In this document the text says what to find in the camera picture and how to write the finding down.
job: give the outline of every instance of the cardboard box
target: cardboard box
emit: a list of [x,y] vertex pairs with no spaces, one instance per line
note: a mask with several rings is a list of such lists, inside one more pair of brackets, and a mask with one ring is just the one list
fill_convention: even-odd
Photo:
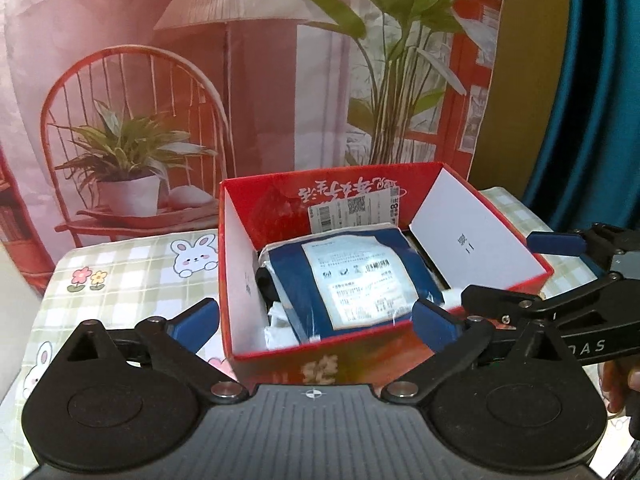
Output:
[[552,275],[507,219],[441,163],[331,168],[225,180],[220,205],[220,307],[225,355],[238,380],[383,386],[431,355],[410,321],[267,351],[257,251],[310,233],[307,209],[385,187],[401,188],[410,228],[452,288],[485,285],[537,294]]

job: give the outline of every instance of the blue package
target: blue package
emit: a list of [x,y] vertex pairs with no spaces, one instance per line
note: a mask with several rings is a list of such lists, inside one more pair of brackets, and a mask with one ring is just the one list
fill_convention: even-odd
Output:
[[260,259],[301,343],[410,319],[418,298],[444,302],[391,224],[297,238],[265,248]]

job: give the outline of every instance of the red chair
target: red chair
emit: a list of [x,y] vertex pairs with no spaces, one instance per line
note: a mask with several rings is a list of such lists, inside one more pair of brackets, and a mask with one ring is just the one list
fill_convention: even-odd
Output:
[[[97,186],[81,189],[81,176],[56,170],[82,149],[71,142],[71,126],[99,124],[94,100],[105,102],[120,119],[165,113],[174,129],[191,134],[189,142],[217,153],[188,159],[189,169],[169,170],[169,190],[196,186],[215,200],[203,207],[159,209],[150,218],[119,218],[100,202]],[[151,46],[121,45],[95,52],[67,70],[49,91],[40,117],[42,147],[64,223],[77,247],[99,236],[117,240],[218,227],[218,190],[226,178],[228,123],[211,81],[188,60]]]

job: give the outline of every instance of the plaid tablecloth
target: plaid tablecloth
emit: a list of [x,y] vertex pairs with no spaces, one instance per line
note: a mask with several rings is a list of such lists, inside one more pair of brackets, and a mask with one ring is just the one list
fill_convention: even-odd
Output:
[[[524,235],[533,230],[549,230],[505,190],[493,188],[484,195]],[[175,240],[193,244],[201,236],[215,233],[113,242],[73,250],[60,261],[34,322],[20,374],[0,405],[0,480],[23,478],[36,466],[20,427],[20,415],[25,394],[31,387],[30,379],[52,357],[44,354],[55,355],[85,319],[100,319],[107,328],[131,328],[148,316],[171,318],[203,298],[217,300],[217,269],[181,278],[174,271],[176,254],[171,249]],[[550,256],[548,260],[556,273],[542,291],[547,298],[595,278],[579,258]],[[199,355],[229,372],[226,362],[222,362],[220,334]]]

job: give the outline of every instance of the screw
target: screw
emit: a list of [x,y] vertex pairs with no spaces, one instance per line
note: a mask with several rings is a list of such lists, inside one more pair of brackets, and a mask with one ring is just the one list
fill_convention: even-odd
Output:
[[418,394],[418,385],[409,381],[396,381],[386,387],[389,395],[399,399],[410,399]]
[[244,388],[242,384],[233,381],[221,381],[211,387],[211,393],[222,399],[235,399],[239,397]]

